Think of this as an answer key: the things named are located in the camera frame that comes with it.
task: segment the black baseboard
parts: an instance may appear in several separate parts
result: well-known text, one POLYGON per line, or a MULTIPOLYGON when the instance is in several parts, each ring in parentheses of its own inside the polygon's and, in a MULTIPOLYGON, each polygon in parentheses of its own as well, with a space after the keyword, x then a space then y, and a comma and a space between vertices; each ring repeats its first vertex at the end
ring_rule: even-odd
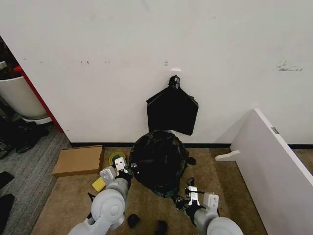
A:
POLYGON ((313 144, 288 144, 292 149, 313 149, 313 144))
POLYGON ((102 145, 105 147, 132 147, 134 143, 128 142, 71 142, 72 147, 85 147, 93 145, 102 145))
MULTIPOLYGON (((71 142, 72 147, 103 145, 105 147, 132 147, 132 142, 71 142)), ((230 143, 184 143, 186 148, 229 148, 230 143)), ((313 149, 313 144, 289 144, 292 149, 313 149)))

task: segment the black plastic bag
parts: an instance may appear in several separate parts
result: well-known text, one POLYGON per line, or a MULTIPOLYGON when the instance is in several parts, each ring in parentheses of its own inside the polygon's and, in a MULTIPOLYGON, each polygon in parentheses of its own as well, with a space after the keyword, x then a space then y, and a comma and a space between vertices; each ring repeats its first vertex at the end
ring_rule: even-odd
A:
POLYGON ((149 132, 174 130, 191 135, 198 103, 180 88, 180 78, 170 78, 169 86, 147 100, 149 132))
POLYGON ((188 155, 173 133, 154 131, 134 144, 130 164, 140 183, 156 195, 171 197, 179 192, 179 180, 187 167, 188 155))

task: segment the gray robot arm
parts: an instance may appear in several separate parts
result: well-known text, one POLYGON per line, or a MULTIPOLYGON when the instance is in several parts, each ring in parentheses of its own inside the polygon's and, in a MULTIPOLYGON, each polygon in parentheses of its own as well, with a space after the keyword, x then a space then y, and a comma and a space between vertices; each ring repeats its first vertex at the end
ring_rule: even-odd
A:
POLYGON ((112 166, 100 175, 106 189, 97 194, 91 205, 91 218, 76 225, 68 235, 104 235, 120 226, 124 219, 125 201, 131 184, 131 174, 125 169, 124 158, 115 160, 117 175, 112 166))
POLYGON ((183 210, 189 216, 201 235, 243 235, 240 227, 234 221, 219 217, 218 195, 204 193, 203 206, 201 206, 196 187, 189 186, 185 192, 186 199, 180 196, 174 199, 176 208, 183 210))

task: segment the cardboard box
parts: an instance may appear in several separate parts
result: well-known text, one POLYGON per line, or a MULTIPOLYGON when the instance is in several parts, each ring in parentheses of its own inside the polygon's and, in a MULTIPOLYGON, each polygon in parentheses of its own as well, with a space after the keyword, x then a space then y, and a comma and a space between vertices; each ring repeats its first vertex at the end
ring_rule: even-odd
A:
POLYGON ((62 177, 99 173, 103 156, 104 147, 101 145, 64 149, 60 152, 52 174, 62 177))

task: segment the floor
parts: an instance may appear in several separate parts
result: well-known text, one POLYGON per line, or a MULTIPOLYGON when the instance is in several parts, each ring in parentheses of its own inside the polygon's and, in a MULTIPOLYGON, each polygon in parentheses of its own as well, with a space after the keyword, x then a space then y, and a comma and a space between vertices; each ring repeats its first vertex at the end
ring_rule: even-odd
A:
POLYGON ((0 190, 0 196, 11 193, 15 196, 13 208, 3 235, 30 234, 50 193, 56 178, 51 175, 59 152, 69 147, 64 133, 54 126, 50 134, 25 153, 11 151, 0 160, 0 172, 7 171, 15 179, 0 190))
MULTIPOLYGON (((123 151, 127 156, 130 148, 107 147, 103 167, 108 165, 108 157, 114 151, 123 151)), ((190 156, 197 161, 195 166, 188 166, 180 183, 180 193, 186 186, 186 180, 193 176, 199 190, 214 192, 220 196, 220 214, 234 220, 244 234, 267 234, 258 212, 253 204, 244 180, 235 162, 216 162, 217 155, 228 153, 229 149, 190 148, 190 156)), ((309 171, 313 171, 313 150, 295 150, 309 171)), ((90 199, 87 192, 96 194, 91 184, 97 174, 61 177, 41 213, 33 235, 66 235, 77 223, 82 222, 90 212, 90 199)), ((123 223, 109 235, 154 234, 157 220, 168 223, 168 234, 198 234, 189 218, 181 211, 176 211, 170 199, 154 195, 134 178, 128 194, 126 218, 137 214, 141 221, 133 229, 123 223)))
MULTIPOLYGON (((26 153, 12 151, 0 160, 0 172, 6 170, 15 176, 0 190, 0 196, 12 193, 16 197, 4 235, 66 235, 90 212, 87 192, 96 194, 91 184, 98 175, 59 179, 52 176, 58 154, 61 149, 69 147, 69 142, 65 134, 53 126, 49 130, 50 134, 26 153)), ((124 151, 128 155, 130 148, 107 147, 105 159, 114 151, 124 151)), ((236 221, 245 234, 266 234, 237 165, 214 161, 215 156, 227 153, 229 149, 190 148, 189 151, 197 164, 187 168, 181 180, 181 190, 189 177, 195 177, 199 189, 220 196, 221 216, 236 221)), ((295 153, 312 173, 313 150, 295 150, 295 153)), ((153 234, 158 219, 167 221, 169 235, 198 234, 188 217, 175 210, 170 199, 155 196, 136 179, 132 181, 125 213, 126 216, 136 213, 141 222, 133 230, 124 223, 117 230, 110 231, 110 235, 153 234)))

